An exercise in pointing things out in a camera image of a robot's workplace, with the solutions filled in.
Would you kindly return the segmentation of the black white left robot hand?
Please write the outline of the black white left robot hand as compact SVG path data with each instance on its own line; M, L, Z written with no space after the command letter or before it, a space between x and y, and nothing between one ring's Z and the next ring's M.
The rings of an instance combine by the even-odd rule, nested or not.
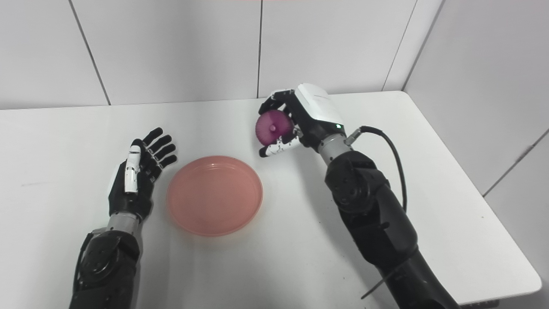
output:
M145 220L153 207L154 184L163 170L177 161L175 152L172 136L160 127L143 139L134 139L108 195L109 215L129 213Z

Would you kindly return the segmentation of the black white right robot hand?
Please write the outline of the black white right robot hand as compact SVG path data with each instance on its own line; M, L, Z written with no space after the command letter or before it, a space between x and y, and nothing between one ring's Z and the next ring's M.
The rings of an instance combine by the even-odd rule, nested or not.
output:
M259 115L279 111L282 121L290 123L290 130L282 133L268 145L259 149L259 156L266 158L298 145L313 149L326 164L337 156L351 151L344 144L347 137L343 120L325 90L303 83L296 89L272 92L259 107Z

